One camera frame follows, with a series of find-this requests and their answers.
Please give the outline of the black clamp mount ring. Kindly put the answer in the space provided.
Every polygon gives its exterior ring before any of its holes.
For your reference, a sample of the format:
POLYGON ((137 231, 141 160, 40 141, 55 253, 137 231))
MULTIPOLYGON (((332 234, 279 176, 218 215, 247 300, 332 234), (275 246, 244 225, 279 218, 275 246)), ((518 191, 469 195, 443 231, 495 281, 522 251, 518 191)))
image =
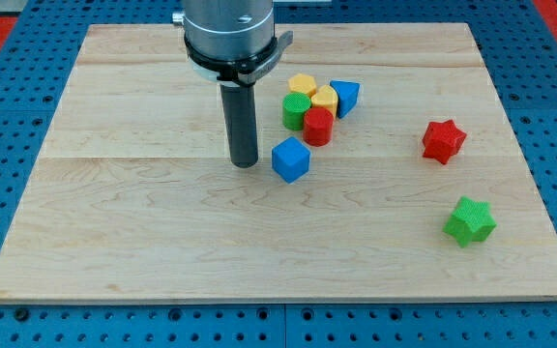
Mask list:
POLYGON ((198 51, 186 36, 184 42, 192 69, 201 77, 227 87, 250 87, 279 63, 284 50, 293 43, 293 31, 272 37, 261 51, 240 60, 210 58, 198 51))

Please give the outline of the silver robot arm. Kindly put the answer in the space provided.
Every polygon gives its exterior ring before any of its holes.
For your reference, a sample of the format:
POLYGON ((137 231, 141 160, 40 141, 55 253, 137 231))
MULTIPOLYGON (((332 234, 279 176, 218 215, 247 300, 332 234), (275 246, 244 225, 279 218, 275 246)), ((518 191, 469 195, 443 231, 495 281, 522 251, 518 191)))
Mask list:
POLYGON ((184 30, 193 70, 220 87, 232 164, 254 166, 254 85, 279 63, 293 33, 276 35, 272 0, 183 0, 172 22, 184 30))

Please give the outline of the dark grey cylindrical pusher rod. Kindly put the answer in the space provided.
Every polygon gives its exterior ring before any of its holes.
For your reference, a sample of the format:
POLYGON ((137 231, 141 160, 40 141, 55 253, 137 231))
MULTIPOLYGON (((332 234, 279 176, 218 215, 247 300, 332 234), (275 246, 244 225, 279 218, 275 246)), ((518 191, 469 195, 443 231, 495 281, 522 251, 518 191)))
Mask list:
POLYGON ((258 161, 254 88, 220 86, 229 155, 239 168, 249 168, 258 161))

